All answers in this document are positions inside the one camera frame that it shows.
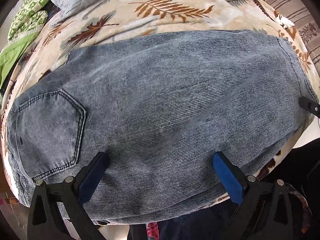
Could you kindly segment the striped floral cushion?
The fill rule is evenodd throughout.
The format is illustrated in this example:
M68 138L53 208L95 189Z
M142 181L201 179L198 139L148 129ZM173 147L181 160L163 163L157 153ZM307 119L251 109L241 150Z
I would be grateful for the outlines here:
M291 20L299 31L311 59L319 69L319 25L301 0L263 0Z

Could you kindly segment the green patterned folded quilt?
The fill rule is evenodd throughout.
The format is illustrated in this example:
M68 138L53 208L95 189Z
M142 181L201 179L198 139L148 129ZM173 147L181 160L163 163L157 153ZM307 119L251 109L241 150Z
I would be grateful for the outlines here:
M43 8L49 0L24 0L12 20L7 44L1 51L1 84L16 60L35 40L45 25L48 12Z

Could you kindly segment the grey-blue denim pants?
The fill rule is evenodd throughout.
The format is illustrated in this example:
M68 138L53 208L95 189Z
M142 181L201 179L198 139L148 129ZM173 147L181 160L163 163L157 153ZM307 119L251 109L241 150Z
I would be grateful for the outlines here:
M60 183L98 152L109 165L85 210L148 223L190 213L225 189L223 152L257 173L308 118L318 92L291 44L249 30L182 31L79 48L15 99L7 148L18 200Z

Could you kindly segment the leaf-print beige bed blanket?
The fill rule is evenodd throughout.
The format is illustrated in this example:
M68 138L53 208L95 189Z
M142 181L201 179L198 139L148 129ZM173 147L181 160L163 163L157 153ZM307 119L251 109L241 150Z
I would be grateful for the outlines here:
M8 74L1 121L23 91L63 64L77 48L156 33L251 30L288 40L313 90L319 74L295 24L263 0L100 0L63 18L59 12L17 59Z

